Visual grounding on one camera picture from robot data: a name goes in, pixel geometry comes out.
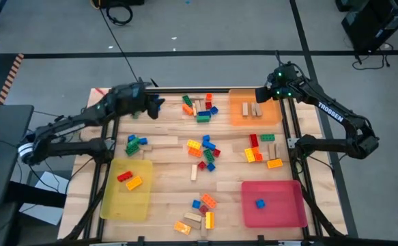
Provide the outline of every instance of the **small blue brick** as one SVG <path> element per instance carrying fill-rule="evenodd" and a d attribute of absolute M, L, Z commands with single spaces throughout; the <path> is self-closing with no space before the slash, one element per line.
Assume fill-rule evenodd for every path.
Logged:
<path fill-rule="evenodd" d="M 263 199 L 256 200 L 256 207 L 265 208 L 266 207 L 266 202 Z"/>
<path fill-rule="evenodd" d="M 206 168 L 207 168 L 210 172 L 212 172 L 212 171 L 214 171 L 214 169 L 215 169 L 215 165 L 214 165 L 213 163 L 209 163 L 209 164 L 206 166 Z"/>
<path fill-rule="evenodd" d="M 210 150 L 215 150 L 215 145 L 208 142 L 208 141 L 203 141 L 203 143 L 201 144 L 203 147 L 208 148 Z"/>
<path fill-rule="evenodd" d="M 142 144 L 142 145 L 148 144 L 146 137 L 143 137 L 142 139 L 139 139 L 138 142 L 139 142 L 139 144 Z"/>
<path fill-rule="evenodd" d="M 211 112 L 209 111 L 200 111 L 197 113 L 198 116 L 210 116 L 211 117 Z"/>
<path fill-rule="evenodd" d="M 133 139 L 135 139 L 135 135 L 130 135 L 130 136 L 128 137 L 128 142 L 132 141 Z"/>
<path fill-rule="evenodd" d="M 210 109 L 210 112 L 211 112 L 212 114 L 218 113 L 217 107 L 213 106 L 213 107 Z"/>
<path fill-rule="evenodd" d="M 193 208 L 199 209 L 200 208 L 200 201 L 194 200 L 193 201 Z"/>

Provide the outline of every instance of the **wooden table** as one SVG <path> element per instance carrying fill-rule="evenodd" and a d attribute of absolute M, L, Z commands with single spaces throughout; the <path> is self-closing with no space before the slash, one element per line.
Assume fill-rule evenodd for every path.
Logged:
<path fill-rule="evenodd" d="M 200 231 L 192 229 L 189 236 L 173 229 L 174 223 L 182 219 L 183 214 L 192 212 L 191 204 L 199 200 L 203 193 L 209 193 L 218 205 L 215 212 L 215 229 L 208 230 L 208 240 L 256 240 L 263 234 L 266 240 L 302 239 L 300 228 L 251 229 L 244 226 L 240 203 L 240 185 L 245 180 L 292 180 L 288 153 L 282 123 L 275 126 L 231 126 L 229 123 L 228 94 L 214 94 L 214 105 L 219 109 L 209 124 L 198 124 L 193 116 L 182 111 L 182 96 L 184 94 L 161 94 L 165 103 L 161 107 L 157 120 L 150 119 L 147 114 L 141 114 L 138 120 L 129 115 L 120 119 L 115 148 L 115 158 L 127 158 L 125 141 L 128 135 L 135 134 L 147 137 L 152 145 L 151 151 L 142 151 L 132 156 L 132 159 L 148 159 L 154 164 L 154 179 L 150 196 L 147 220 L 142 223 L 106 220 L 103 241 L 137 241 L 138 236 L 145 236 L 146 241 L 193 241 L 201 239 Z M 192 98 L 205 94 L 188 94 Z M 91 90 L 88 105 L 100 100 L 102 95 L 95 89 Z M 296 104 L 302 134 L 322 137 L 319 119 L 315 107 L 304 103 Z M 292 129 L 291 116 L 289 125 Z M 101 128 L 86 128 L 82 132 L 84 140 L 100 136 Z M 282 151 L 284 166 L 268 169 L 265 163 L 247 163 L 244 149 L 249 148 L 249 134 L 274 133 L 276 144 Z M 198 164 L 199 159 L 188 155 L 186 142 L 189 139 L 200 141 L 203 135 L 210 135 L 212 143 L 221 150 L 216 159 L 216 169 L 198 171 L 197 181 L 190 180 L 191 165 Z M 268 160 L 266 142 L 259 141 L 259 149 Z M 324 152 L 315 152 L 312 156 L 328 163 Z M 81 167 L 88 156 L 78 156 L 73 173 Z M 311 180 L 318 206 L 333 225 L 342 233 L 346 227 L 341 212 L 335 182 L 331 171 L 325 165 L 308 159 Z M 85 212 L 91 182 L 94 174 L 94 162 L 84 167 L 71 181 L 68 198 L 63 211 L 58 238 L 63 238 L 77 224 Z M 305 203 L 310 233 L 314 228 L 309 207 Z M 91 227 L 91 237 L 96 236 L 99 208 L 94 213 Z"/>

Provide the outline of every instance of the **pink plastic bin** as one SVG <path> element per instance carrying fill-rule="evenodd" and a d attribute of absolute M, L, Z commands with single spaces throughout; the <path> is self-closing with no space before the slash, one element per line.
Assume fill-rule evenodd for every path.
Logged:
<path fill-rule="evenodd" d="M 308 224 L 298 181 L 244 181 L 241 196 L 248 228 L 301 228 Z M 265 208 L 256 207 L 258 199 L 264 200 Z"/>

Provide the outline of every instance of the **floor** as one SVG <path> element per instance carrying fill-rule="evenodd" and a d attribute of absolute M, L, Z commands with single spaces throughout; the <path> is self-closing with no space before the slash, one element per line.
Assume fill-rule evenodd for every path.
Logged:
<path fill-rule="evenodd" d="M 308 73 L 290 2 L 147 0 L 143 6 L 132 7 L 134 18 L 129 25 L 109 24 L 123 51 L 131 54 L 135 74 L 146 81 L 153 78 L 167 87 L 263 85 L 277 62 L 272 55 L 252 55 L 251 51 L 298 51 L 283 55 L 282 60 L 291 60 Z M 341 27 L 345 13 L 337 11 L 334 1 L 296 0 L 296 5 L 310 51 L 352 50 Z M 91 87 L 134 81 L 102 16 L 87 1 L 26 0 L 22 4 L 8 0 L 0 25 L 0 54 L 37 57 L 24 59 L 6 104 L 76 114 Z M 398 31 L 389 42 L 398 50 Z M 247 51 L 250 55 L 203 55 L 200 51 Z M 380 147 L 365 160 L 341 161 L 358 235 L 398 240 L 398 55 L 388 60 L 390 68 L 357 71 L 351 66 L 350 53 L 312 56 L 319 84 L 340 103 L 367 116 L 381 139 Z M 364 62 L 364 66 L 379 64 L 378 56 Z M 30 127 L 52 120 L 35 114 Z M 340 125 L 332 120 L 330 125 L 335 137 L 343 136 Z M 51 158 L 48 164 L 57 172 L 70 173 L 73 160 Z M 35 169 L 48 167 L 41 164 Z M 28 168 L 23 167 L 23 180 L 27 174 Z M 40 238 L 53 241 L 55 230 L 34 223 L 24 228 L 20 243 Z"/>

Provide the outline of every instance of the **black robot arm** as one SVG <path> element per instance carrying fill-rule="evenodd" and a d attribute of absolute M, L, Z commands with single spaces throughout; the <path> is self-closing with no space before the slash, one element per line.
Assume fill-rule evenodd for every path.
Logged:
<path fill-rule="evenodd" d="M 364 159 L 379 145 L 373 132 L 370 121 L 364 116 L 355 114 L 335 99 L 326 95 L 323 88 L 308 79 L 303 71 L 295 64 L 283 64 L 268 75 L 268 82 L 264 87 L 256 89 L 258 103 L 263 103 L 270 98 L 295 98 L 298 103 L 315 105 L 340 123 L 346 132 L 345 139 L 316 139 L 311 135 L 302 136 L 296 143 L 297 157 L 305 158 L 314 151 L 343 152 L 352 158 Z"/>
<path fill-rule="evenodd" d="M 113 87 L 95 105 L 82 110 L 81 114 L 60 117 L 54 123 L 38 127 L 35 132 L 25 136 L 18 153 L 22 161 L 29 165 L 38 164 L 50 156 L 88 154 L 96 162 L 105 163 L 112 156 L 101 138 L 81 143 L 55 143 L 62 135 L 87 126 L 102 126 L 116 117 L 146 111 L 152 118 L 158 117 L 158 108 L 164 102 L 145 93 L 147 83 L 132 83 Z"/>

